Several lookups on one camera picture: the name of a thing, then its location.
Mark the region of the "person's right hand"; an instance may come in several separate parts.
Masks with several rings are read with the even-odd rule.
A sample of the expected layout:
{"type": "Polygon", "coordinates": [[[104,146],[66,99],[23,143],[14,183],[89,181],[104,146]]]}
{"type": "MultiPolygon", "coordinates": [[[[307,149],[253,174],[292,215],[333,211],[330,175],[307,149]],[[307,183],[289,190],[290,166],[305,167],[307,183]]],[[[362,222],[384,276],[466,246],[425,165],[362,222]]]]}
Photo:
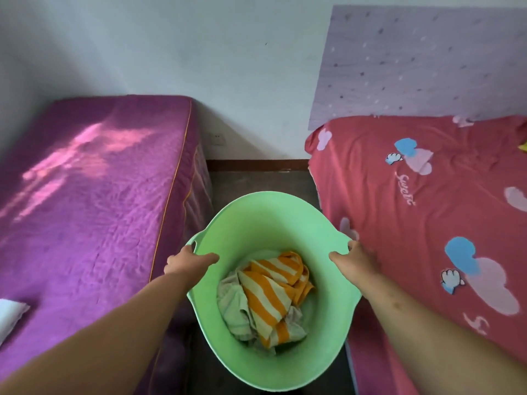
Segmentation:
{"type": "Polygon", "coordinates": [[[354,259],[354,272],[341,272],[341,274],[360,292],[368,291],[373,281],[380,276],[380,268],[373,253],[365,249],[359,241],[350,240],[347,244],[348,252],[354,259]]]}

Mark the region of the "person's left hand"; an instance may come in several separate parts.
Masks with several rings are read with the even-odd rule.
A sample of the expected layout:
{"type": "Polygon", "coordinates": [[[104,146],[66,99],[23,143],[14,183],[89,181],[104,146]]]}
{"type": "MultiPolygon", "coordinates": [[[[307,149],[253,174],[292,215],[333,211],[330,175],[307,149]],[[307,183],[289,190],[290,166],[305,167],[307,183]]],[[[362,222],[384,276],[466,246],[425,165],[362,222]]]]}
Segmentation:
{"type": "Polygon", "coordinates": [[[192,255],[194,245],[185,245],[177,255],[168,257],[167,264],[164,267],[164,274],[175,274],[181,278],[187,290],[192,289],[205,276],[207,271],[195,271],[192,268],[192,255]]]}

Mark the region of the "green plastic laundry basket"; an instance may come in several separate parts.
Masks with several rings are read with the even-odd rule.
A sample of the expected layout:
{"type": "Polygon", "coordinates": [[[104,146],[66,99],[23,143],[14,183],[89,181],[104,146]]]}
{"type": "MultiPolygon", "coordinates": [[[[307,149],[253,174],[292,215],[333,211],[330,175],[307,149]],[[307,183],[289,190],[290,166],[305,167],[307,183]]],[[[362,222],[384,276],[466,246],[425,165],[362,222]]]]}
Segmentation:
{"type": "Polygon", "coordinates": [[[225,206],[187,244],[219,261],[188,292],[201,331],[223,366],[247,385],[267,392],[302,388],[321,376],[343,347],[361,299],[357,287],[330,261],[347,251],[349,237],[311,204],[282,192],[256,192],[225,206]],[[304,311],[307,338],[283,345],[277,356],[243,344],[230,333],[217,304],[220,281],[251,259],[296,251],[313,275],[315,295],[304,311]]]}

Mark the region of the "person's right forearm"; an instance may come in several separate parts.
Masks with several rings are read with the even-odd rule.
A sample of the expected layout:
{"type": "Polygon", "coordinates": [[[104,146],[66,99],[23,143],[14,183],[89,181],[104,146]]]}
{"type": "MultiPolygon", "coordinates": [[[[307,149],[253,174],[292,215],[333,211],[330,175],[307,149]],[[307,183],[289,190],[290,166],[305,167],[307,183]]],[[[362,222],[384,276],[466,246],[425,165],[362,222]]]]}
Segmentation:
{"type": "Polygon", "coordinates": [[[354,280],[421,395],[527,395],[527,365],[380,273],[354,280]]]}

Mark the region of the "person's left forearm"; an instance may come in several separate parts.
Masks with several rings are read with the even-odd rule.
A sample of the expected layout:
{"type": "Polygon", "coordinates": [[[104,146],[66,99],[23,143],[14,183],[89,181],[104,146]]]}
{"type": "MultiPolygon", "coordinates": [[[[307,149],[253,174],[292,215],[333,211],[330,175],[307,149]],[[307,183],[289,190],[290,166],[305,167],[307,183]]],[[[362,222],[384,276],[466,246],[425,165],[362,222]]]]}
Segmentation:
{"type": "Polygon", "coordinates": [[[133,395],[172,316],[199,279],[165,274],[0,383],[0,395],[133,395]]]}

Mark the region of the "orange striped cloth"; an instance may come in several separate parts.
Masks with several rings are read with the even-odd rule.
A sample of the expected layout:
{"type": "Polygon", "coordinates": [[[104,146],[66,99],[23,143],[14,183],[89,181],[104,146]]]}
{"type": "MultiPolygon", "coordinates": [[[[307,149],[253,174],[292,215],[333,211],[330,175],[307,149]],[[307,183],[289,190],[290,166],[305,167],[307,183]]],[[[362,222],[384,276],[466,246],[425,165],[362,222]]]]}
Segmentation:
{"type": "Polygon", "coordinates": [[[252,259],[237,272],[257,339],[274,350],[307,335],[302,304],[314,290],[302,257],[293,251],[269,259],[252,259]]]}

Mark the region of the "bed with red patterned sheet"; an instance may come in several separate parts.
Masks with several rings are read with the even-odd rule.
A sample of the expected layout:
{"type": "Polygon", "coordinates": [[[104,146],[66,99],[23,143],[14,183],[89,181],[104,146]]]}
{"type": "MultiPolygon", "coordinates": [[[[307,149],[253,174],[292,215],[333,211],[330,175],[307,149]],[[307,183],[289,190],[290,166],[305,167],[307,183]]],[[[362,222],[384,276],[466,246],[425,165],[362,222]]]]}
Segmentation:
{"type": "Polygon", "coordinates": [[[527,364],[527,116],[352,116],[305,150],[322,212],[381,271],[527,364]]]}

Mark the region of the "brown skirting board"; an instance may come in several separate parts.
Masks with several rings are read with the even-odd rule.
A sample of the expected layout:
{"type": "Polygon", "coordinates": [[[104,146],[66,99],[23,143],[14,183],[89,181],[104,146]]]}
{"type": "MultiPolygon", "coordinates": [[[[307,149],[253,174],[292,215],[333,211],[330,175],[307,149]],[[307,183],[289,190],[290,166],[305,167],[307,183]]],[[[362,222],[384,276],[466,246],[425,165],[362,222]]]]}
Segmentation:
{"type": "Polygon", "coordinates": [[[308,159],[208,159],[209,172],[306,172],[308,159]]]}

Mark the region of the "bed with purple cover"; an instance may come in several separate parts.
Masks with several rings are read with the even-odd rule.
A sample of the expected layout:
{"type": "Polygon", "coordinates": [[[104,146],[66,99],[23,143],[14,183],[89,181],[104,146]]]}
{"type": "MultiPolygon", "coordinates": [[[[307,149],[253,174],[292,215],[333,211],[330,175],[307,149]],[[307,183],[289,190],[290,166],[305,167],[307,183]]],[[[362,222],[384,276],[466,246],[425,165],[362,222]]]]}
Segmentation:
{"type": "Polygon", "coordinates": [[[58,100],[0,159],[0,380],[128,301],[213,216],[197,104],[58,100]]]}

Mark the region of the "purple dotted headboard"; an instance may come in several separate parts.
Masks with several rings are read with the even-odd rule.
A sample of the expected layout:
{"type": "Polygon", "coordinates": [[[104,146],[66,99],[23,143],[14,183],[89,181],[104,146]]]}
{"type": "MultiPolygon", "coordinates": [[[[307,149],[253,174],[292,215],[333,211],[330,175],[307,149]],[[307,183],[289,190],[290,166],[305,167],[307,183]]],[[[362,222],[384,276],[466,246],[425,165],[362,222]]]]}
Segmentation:
{"type": "Polygon", "coordinates": [[[527,8],[333,6],[308,129],[527,115],[527,8]]]}

